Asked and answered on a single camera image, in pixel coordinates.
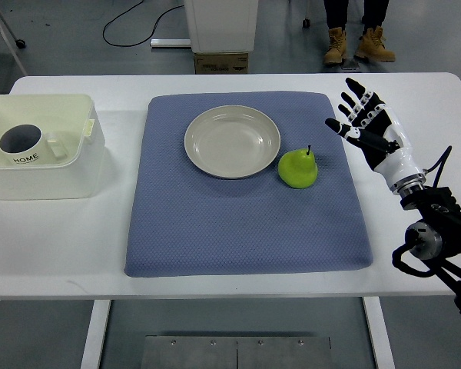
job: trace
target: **black pants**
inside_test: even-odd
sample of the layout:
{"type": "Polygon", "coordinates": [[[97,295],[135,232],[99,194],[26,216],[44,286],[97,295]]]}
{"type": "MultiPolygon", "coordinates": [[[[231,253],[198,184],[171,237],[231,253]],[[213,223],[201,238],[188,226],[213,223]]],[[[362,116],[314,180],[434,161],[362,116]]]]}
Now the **black pants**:
{"type": "MultiPolygon", "coordinates": [[[[386,17],[386,10],[390,0],[364,0],[363,23],[365,30],[382,25],[386,17]]],[[[326,23],[329,29],[347,24],[348,0],[324,0],[326,23]]]]}

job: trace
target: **wheel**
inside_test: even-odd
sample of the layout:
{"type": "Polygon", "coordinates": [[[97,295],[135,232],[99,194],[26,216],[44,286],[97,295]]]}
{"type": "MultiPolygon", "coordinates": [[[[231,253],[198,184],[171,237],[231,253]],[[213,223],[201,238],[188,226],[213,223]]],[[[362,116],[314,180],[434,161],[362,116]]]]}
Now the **wheel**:
{"type": "Polygon", "coordinates": [[[25,48],[25,41],[24,40],[15,40],[15,44],[18,48],[25,48]]]}

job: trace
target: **white table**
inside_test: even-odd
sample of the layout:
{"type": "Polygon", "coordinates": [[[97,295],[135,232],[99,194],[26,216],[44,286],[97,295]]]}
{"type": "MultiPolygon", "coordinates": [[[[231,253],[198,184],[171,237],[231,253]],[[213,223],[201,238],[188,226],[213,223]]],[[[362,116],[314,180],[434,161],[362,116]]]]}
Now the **white table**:
{"type": "MultiPolygon", "coordinates": [[[[0,201],[0,299],[189,298],[224,296],[379,296],[450,294],[437,278],[420,279],[391,265],[406,227],[420,218],[373,173],[361,151],[344,145],[364,213],[374,262],[358,271],[130,278],[123,272],[141,134],[148,103],[159,95],[201,92],[313,91],[336,106],[345,74],[25,77],[12,94],[85,93],[95,101],[106,152],[93,197],[0,201]]],[[[397,113],[416,160],[432,166],[453,146],[440,185],[461,204],[461,82],[451,74],[351,75],[397,113]]],[[[424,266],[415,258],[406,261],[424,266]]],[[[461,255],[455,258],[461,265],[461,255]]]]}

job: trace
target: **person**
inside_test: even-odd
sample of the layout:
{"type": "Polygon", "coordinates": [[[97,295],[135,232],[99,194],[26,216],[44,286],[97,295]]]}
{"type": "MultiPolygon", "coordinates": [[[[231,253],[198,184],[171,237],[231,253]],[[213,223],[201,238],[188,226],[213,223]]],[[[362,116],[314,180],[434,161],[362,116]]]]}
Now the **person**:
{"type": "MultiPolygon", "coordinates": [[[[386,17],[389,0],[364,0],[363,17],[364,30],[360,44],[355,51],[358,58],[367,58],[376,62],[394,62],[394,52],[386,50],[383,43],[383,28],[381,25],[386,17]]],[[[324,0],[326,22],[329,28],[330,48],[323,58],[325,65],[337,65],[343,62],[347,53],[348,0],[324,0]]]]}

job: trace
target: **plastic container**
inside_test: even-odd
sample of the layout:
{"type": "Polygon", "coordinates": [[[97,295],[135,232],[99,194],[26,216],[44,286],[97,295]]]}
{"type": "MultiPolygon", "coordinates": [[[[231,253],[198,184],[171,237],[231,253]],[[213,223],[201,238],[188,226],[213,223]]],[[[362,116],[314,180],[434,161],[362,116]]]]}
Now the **plastic container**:
{"type": "Polygon", "coordinates": [[[184,0],[194,53],[252,52],[258,0],[184,0]]]}
{"type": "Polygon", "coordinates": [[[104,135],[87,95],[0,95],[0,137],[16,125],[54,132],[66,157],[47,165],[13,165],[0,152],[0,200],[86,198],[95,189],[104,135]]]}

